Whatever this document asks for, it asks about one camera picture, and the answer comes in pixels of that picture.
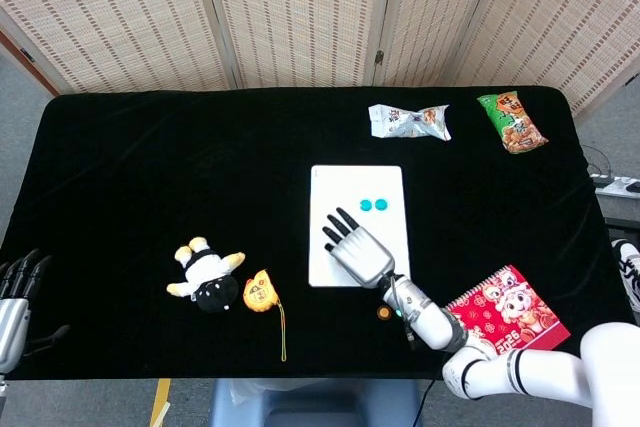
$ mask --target shoe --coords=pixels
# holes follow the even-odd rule
[[[611,243],[631,308],[640,312],[640,252],[626,239]]]

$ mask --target plush toy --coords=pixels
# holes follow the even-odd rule
[[[186,282],[167,285],[167,292],[176,297],[190,296],[207,313],[229,310],[238,296],[238,282],[231,272],[244,262],[242,252],[221,259],[204,237],[196,237],[189,246],[180,247],[175,259],[182,264]]]

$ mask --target power strip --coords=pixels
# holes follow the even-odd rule
[[[640,179],[632,177],[609,177],[607,175],[591,174],[596,186],[596,194],[612,197],[626,197],[640,199]]]

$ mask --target humanoid robot hand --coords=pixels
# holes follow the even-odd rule
[[[327,218],[341,235],[329,227],[324,227],[322,231],[335,243],[328,243],[324,248],[342,264],[358,284],[366,289],[376,288],[386,274],[393,272],[393,256],[343,209],[338,207],[336,212],[347,225],[333,215],[328,215]]]
[[[34,249],[15,262],[0,266],[0,379],[15,368],[23,356],[53,347],[69,330],[65,325],[49,337],[27,342],[30,304],[51,261],[50,255],[43,256]]]

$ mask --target yellow keychain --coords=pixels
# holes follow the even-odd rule
[[[266,270],[261,270],[253,279],[247,280],[242,294],[244,303],[254,312],[266,312],[274,305],[280,309],[280,331],[282,332],[282,353],[280,360],[287,361],[286,325],[284,319],[284,307],[271,283]]]

